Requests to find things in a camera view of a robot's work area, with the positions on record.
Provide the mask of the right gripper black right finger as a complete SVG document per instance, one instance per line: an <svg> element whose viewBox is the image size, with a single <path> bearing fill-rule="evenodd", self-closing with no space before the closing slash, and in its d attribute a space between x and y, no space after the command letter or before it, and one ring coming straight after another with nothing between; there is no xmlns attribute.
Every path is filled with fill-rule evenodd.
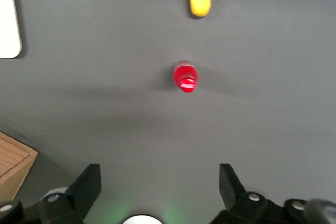
<svg viewBox="0 0 336 224"><path fill-rule="evenodd" d="M259 193L246 191L230 164L220 164L219 191L225 210L212 223L260 223L268 201Z"/></svg>

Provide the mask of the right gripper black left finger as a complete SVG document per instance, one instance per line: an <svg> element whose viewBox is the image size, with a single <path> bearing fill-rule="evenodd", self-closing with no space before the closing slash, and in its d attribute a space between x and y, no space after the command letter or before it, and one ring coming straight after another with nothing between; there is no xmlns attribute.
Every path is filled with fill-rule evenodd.
<svg viewBox="0 0 336 224"><path fill-rule="evenodd" d="M48 194L38 203L41 223L83 223L101 188L100 165L88 165L65 192Z"/></svg>

